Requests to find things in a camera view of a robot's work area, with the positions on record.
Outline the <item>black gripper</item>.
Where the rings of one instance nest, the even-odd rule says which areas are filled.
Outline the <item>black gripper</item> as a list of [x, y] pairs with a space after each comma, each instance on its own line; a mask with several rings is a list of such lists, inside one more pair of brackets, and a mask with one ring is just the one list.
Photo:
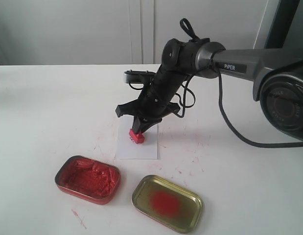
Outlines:
[[162, 121], [162, 118], [178, 113], [180, 106], [171, 100], [180, 87], [180, 70], [160, 66], [150, 83], [143, 84], [137, 99], [116, 107], [116, 115], [134, 116], [132, 131], [143, 134]]

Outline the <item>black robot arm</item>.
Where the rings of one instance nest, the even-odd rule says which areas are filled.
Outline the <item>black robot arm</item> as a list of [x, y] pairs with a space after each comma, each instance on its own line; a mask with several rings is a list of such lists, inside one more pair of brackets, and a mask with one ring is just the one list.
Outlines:
[[267, 120], [281, 132], [294, 137], [293, 143], [257, 143], [262, 148], [303, 147], [303, 48], [230, 49], [209, 39], [187, 43], [169, 40], [157, 72], [125, 72], [128, 84], [142, 84], [136, 100], [116, 107], [116, 115], [131, 115], [130, 136], [143, 141], [143, 133], [162, 119], [175, 114], [183, 117], [185, 96], [180, 103], [172, 98], [192, 77], [208, 79], [229, 75], [253, 83], [253, 99]]

